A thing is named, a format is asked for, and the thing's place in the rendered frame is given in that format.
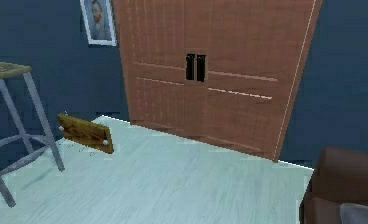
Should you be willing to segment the brown wooden wardrobe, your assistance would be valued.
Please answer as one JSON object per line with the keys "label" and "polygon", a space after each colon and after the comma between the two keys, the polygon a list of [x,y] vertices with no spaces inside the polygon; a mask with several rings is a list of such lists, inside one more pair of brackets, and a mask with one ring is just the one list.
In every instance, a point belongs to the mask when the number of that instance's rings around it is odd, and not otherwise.
{"label": "brown wooden wardrobe", "polygon": [[277,161],[323,0],[112,0],[132,124]]}

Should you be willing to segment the small brown wooden board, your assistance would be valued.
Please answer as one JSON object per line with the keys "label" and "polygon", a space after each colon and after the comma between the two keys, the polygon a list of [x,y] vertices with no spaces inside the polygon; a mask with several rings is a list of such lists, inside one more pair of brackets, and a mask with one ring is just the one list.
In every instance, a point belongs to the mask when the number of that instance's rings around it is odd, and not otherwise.
{"label": "small brown wooden board", "polygon": [[57,115],[59,130],[65,139],[97,149],[107,154],[114,152],[110,129],[66,114]]}

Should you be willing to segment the framed portrait picture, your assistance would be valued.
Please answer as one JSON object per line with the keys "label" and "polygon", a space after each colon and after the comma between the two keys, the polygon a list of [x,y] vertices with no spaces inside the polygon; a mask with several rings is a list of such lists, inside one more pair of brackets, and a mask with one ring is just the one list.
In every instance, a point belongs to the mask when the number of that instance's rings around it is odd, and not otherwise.
{"label": "framed portrait picture", "polygon": [[88,43],[116,46],[111,0],[80,0]]}

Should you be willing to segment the grey cushion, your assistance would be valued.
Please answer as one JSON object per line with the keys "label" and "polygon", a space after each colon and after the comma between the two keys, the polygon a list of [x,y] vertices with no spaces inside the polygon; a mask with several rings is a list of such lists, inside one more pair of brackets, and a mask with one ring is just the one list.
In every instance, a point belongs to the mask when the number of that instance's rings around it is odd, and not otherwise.
{"label": "grey cushion", "polygon": [[340,206],[342,224],[368,224],[368,206],[343,203]]}

